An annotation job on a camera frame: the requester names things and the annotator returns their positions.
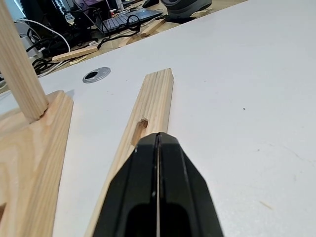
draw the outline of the white cable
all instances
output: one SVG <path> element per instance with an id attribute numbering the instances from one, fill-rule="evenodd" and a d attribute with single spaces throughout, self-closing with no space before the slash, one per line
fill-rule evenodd
<path id="1" fill-rule="evenodd" d="M 23 24 L 23 25 L 26 25 L 28 28 L 30 28 L 35 34 L 36 34 L 36 36 L 41 40 L 41 37 L 38 35 L 38 33 L 32 28 L 32 27 L 30 27 L 28 24 L 26 24 L 25 22 L 23 22 L 23 21 L 20 21 L 20 20 L 18 20 L 18 21 L 15 21 L 15 23 L 20 23 L 20 24 Z"/>
<path id="2" fill-rule="evenodd" d="M 58 32 L 48 28 L 47 26 L 45 26 L 45 25 L 43 25 L 43 24 L 41 24 L 41 23 L 39 23 L 37 21 L 32 21 L 32 20 L 28 20 L 28 19 L 20 19 L 20 20 L 17 20 L 16 22 L 21 22 L 21 21 L 29 21 L 29 22 L 33 22 L 33 23 L 39 24 L 40 26 L 43 26 L 44 28 L 48 29 L 49 31 L 52 31 L 53 33 L 59 35 L 65 41 L 65 43 L 66 43 L 66 45 L 68 47 L 68 52 L 70 52 L 70 46 L 69 46 L 67 40 L 61 34 L 59 34 Z"/>
<path id="3" fill-rule="evenodd" d="M 66 60 L 66 61 L 63 61 L 63 62 L 60 62 L 58 64 L 56 64 L 54 67 L 52 67 L 51 69 L 49 69 L 47 72 L 44 72 L 40 75 L 38 75 L 38 78 L 41 78 L 41 77 L 44 77 L 46 76 L 47 74 L 50 74 L 51 72 L 53 72 L 54 70 L 56 70 L 57 68 L 60 68 L 62 66 L 64 66 L 66 63 L 69 63 L 71 60 Z"/>

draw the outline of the gray object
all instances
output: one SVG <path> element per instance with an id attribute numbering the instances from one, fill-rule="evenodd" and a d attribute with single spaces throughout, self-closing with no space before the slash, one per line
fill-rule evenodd
<path id="1" fill-rule="evenodd" d="M 171 19 L 186 19 L 194 12 L 208 8 L 212 0 L 161 0 Z"/>
<path id="2" fill-rule="evenodd" d="M 98 68 L 85 75 L 82 81 L 83 83 L 93 83 L 105 78 L 110 72 L 111 69 L 108 67 Z"/>

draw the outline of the metal grommet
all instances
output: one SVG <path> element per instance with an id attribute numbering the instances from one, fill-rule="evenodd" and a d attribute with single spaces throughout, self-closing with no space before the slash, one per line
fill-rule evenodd
<path id="1" fill-rule="evenodd" d="M 110 72 L 111 69 L 108 67 L 98 68 L 85 75 L 82 81 L 83 83 L 93 83 L 105 78 Z"/>

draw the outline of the wooden dowel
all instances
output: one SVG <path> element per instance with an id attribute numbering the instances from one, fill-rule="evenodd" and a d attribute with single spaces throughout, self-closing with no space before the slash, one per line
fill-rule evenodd
<path id="1" fill-rule="evenodd" d="M 11 19 L 4 0 L 0 0 L 0 71 L 24 116 L 32 123 L 44 114 L 48 100 Z"/>

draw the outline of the laptop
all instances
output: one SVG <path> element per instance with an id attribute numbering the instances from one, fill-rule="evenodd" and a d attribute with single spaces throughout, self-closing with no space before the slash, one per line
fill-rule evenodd
<path id="1" fill-rule="evenodd" d="M 128 7 L 128 6 L 131 6 L 132 4 L 134 3 L 137 3 L 139 1 L 142 1 L 142 0 L 124 0 L 122 1 L 122 4 L 123 4 L 123 7 Z"/>
<path id="2" fill-rule="evenodd" d="M 90 17 L 91 14 L 88 14 L 88 11 L 84 11 L 85 9 L 89 8 L 89 5 L 84 0 L 81 2 L 81 4 L 77 3 L 76 0 L 74 0 L 73 2 L 77 5 L 79 9 L 81 9 L 84 12 L 87 18 L 97 27 L 97 29 L 104 34 L 113 34 L 117 33 L 118 31 L 126 29 L 125 24 L 127 23 L 127 19 L 130 15 L 136 15 L 139 18 L 140 23 L 144 23 L 162 14 L 161 11 L 139 9 L 123 15 L 118 15 L 116 17 L 109 18 L 107 20 L 100 19 L 99 14 L 94 14 L 94 17 L 92 19 Z M 136 17 L 132 16 L 129 19 L 130 26 L 133 26 L 137 23 L 138 19 Z"/>

